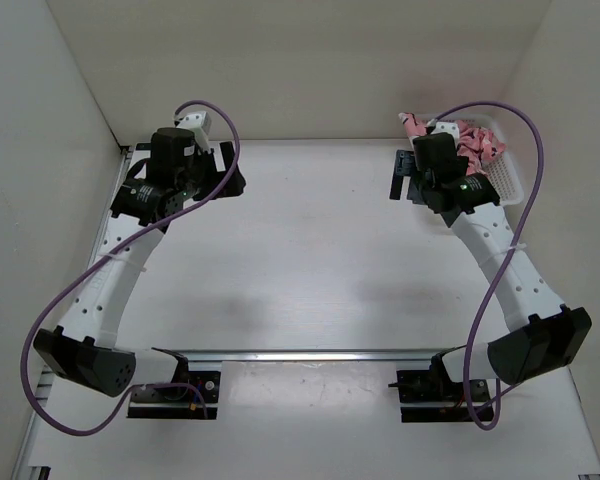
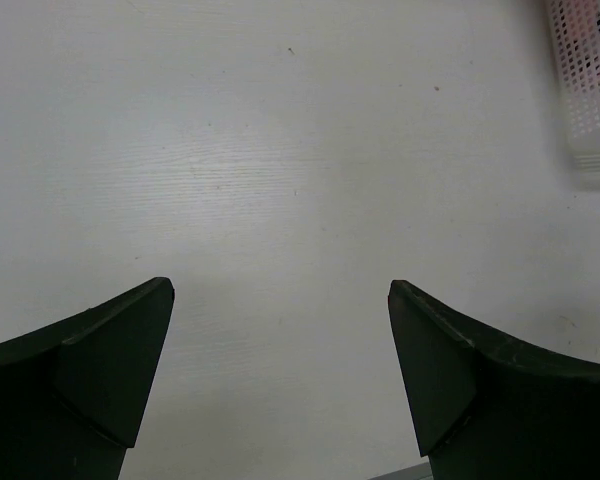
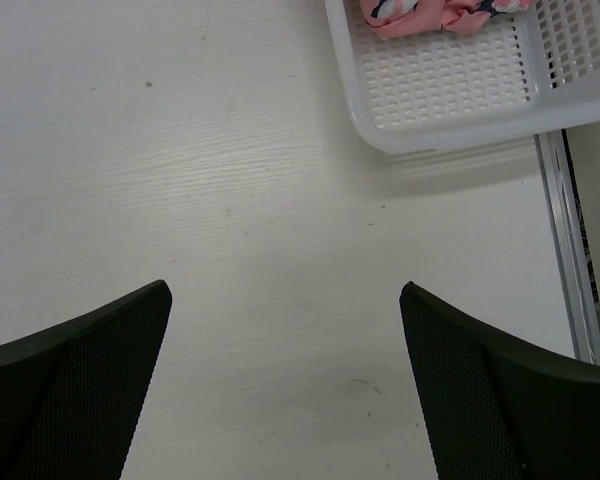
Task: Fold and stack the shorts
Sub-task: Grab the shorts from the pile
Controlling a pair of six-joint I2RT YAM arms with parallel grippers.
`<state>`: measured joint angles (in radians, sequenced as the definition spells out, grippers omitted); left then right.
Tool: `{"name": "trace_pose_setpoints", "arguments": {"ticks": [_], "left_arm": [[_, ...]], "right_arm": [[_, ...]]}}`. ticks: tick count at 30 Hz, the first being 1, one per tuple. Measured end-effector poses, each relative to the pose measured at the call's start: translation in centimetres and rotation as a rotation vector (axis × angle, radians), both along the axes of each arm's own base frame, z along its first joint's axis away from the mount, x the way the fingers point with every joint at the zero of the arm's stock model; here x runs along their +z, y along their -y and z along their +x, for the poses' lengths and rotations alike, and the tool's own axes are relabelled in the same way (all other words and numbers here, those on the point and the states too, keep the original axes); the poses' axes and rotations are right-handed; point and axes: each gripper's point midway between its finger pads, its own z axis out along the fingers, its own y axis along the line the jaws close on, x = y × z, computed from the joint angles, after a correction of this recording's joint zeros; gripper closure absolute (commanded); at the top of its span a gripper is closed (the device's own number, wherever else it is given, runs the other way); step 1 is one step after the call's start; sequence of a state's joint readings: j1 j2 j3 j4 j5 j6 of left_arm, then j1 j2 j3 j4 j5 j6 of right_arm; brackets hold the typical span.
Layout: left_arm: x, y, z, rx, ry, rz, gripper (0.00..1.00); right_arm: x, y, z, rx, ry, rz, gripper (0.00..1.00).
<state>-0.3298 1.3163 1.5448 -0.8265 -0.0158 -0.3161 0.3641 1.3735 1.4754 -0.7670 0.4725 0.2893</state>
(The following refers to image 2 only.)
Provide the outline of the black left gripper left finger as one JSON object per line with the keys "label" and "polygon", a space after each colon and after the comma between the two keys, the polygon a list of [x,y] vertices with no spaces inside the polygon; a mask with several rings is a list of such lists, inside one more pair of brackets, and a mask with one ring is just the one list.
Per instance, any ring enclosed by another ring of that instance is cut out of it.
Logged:
{"label": "black left gripper left finger", "polygon": [[156,277],[0,343],[0,479],[116,479],[137,441],[175,289]]}

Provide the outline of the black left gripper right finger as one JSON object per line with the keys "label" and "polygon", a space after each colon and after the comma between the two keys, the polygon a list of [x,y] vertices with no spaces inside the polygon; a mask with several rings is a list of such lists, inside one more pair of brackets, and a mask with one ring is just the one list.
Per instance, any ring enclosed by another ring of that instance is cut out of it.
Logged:
{"label": "black left gripper right finger", "polygon": [[457,312],[404,280],[388,309],[420,454],[437,479],[600,479],[600,364]]}

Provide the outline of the pink shark print shorts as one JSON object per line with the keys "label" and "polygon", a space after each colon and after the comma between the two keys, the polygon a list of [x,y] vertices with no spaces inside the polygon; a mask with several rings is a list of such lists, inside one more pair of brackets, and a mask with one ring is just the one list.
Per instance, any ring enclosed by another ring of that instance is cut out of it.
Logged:
{"label": "pink shark print shorts", "polygon": [[574,94],[600,93],[600,1],[551,1],[558,72]]}

